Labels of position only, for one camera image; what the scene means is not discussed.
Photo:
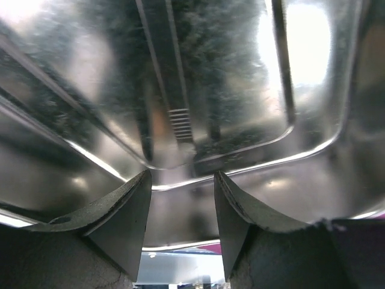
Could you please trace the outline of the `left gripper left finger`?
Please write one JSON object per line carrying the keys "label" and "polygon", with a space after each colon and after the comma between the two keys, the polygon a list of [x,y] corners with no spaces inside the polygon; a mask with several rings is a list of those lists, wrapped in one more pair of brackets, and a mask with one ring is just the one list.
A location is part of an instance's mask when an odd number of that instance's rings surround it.
{"label": "left gripper left finger", "polygon": [[1,226],[1,287],[131,288],[151,196],[152,176],[145,170],[48,223]]}

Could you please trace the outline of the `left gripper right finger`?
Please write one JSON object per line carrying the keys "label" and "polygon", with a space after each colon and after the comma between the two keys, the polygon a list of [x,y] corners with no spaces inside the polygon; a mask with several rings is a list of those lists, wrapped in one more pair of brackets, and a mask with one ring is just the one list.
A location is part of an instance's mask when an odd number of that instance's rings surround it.
{"label": "left gripper right finger", "polygon": [[304,223],[214,175],[224,275],[232,288],[383,288],[384,228]]}

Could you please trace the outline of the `steel instrument tray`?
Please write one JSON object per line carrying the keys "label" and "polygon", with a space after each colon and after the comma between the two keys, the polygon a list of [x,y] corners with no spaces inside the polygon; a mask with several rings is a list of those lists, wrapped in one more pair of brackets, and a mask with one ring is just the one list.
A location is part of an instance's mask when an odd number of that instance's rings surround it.
{"label": "steel instrument tray", "polygon": [[1,205],[144,170],[145,250],[217,239],[217,171],[307,223],[383,212],[384,2],[2,1]]}

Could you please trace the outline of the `purple cloth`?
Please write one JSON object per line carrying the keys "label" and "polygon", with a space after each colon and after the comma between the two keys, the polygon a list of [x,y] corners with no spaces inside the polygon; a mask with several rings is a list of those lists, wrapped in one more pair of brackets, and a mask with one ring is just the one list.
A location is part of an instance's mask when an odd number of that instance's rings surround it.
{"label": "purple cloth", "polygon": [[384,228],[384,210],[363,213],[349,219],[335,219],[331,222],[331,227],[340,232],[363,228]]}

